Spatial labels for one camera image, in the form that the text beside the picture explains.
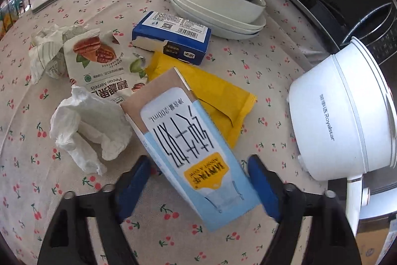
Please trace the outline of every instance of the stack of plates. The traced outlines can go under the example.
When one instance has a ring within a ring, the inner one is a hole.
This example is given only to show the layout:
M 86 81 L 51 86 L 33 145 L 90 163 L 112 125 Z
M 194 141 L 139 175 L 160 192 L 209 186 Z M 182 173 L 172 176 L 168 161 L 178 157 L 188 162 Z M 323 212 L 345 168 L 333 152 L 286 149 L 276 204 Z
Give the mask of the stack of plates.
M 171 0 L 171 5 L 180 17 L 207 26 L 212 30 L 212 34 L 221 38 L 249 39 L 257 36 L 266 25 L 266 19 L 262 14 L 247 24 L 215 13 L 190 0 Z

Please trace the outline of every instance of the table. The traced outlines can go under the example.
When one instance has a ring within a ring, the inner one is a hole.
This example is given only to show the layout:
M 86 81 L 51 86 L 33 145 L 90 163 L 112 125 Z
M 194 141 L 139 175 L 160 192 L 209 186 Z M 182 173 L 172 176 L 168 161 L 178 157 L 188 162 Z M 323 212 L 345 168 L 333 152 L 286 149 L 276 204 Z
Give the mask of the table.
M 200 68 L 254 93 L 258 102 L 246 117 L 234 153 L 246 169 L 257 153 L 284 181 L 322 193 L 326 183 L 303 172 L 286 102 L 293 79 L 309 69 L 301 50 L 322 50 L 309 22 L 288 0 L 267 1 L 267 26 L 247 41 L 212 37 Z M 172 13 L 169 0 L 59 0 L 19 19 L 0 41 L 0 230 L 25 264 L 37 262 L 49 221 L 63 192 L 92 193 L 128 171 L 144 148 L 136 136 L 104 176 L 85 174 L 49 138 L 50 118 L 70 96 L 67 77 L 43 76 L 32 85 L 30 35 L 52 24 L 86 25 L 113 30 L 126 48 L 134 24 L 150 10 Z M 106 265 L 95 224 L 93 246 L 98 264 Z M 140 202 L 121 225 L 140 264 L 260 263 L 276 229 L 262 206 L 223 228 L 209 232 L 164 175 L 153 168 Z M 293 264 L 300 264 L 310 219 L 303 220 Z

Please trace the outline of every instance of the white tissue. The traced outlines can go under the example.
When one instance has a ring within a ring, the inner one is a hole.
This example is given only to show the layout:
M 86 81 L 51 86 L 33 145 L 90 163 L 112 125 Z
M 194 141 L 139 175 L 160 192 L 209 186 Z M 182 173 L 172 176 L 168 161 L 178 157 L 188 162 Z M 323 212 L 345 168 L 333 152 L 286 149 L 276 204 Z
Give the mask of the white tissue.
M 132 127 L 119 104 L 73 85 L 72 96 L 63 100 L 51 117 L 50 137 L 84 172 L 104 174 L 106 167 L 81 135 L 101 144 L 102 158 L 110 161 L 130 142 Z
M 36 84 L 43 73 L 51 78 L 59 78 L 66 71 L 65 57 L 62 52 L 64 43 L 76 35 L 85 33 L 82 26 L 59 27 L 54 24 L 32 34 L 32 45 L 29 51 L 32 83 Z

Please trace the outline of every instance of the crumpled paper bag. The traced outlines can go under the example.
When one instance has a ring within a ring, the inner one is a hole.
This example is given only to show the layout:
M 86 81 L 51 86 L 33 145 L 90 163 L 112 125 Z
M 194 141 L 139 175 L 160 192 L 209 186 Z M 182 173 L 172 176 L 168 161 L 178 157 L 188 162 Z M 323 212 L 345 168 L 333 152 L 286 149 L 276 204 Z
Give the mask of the crumpled paper bag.
M 82 26 L 59 27 L 54 24 L 50 28 L 33 33 L 33 48 L 29 51 L 32 83 L 36 84 L 44 73 L 54 79 L 62 76 L 66 71 L 64 43 L 86 31 Z

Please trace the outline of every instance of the yellow label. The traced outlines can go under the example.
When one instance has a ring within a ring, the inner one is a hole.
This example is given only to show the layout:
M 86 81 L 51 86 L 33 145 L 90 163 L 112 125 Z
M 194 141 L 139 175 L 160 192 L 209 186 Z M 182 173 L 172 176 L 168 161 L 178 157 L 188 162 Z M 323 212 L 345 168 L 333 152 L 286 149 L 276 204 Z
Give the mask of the yellow label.
M 196 190 L 201 188 L 216 190 L 220 188 L 222 178 L 227 171 L 229 171 L 229 167 L 221 155 L 215 152 L 187 169 L 183 174 L 190 185 Z

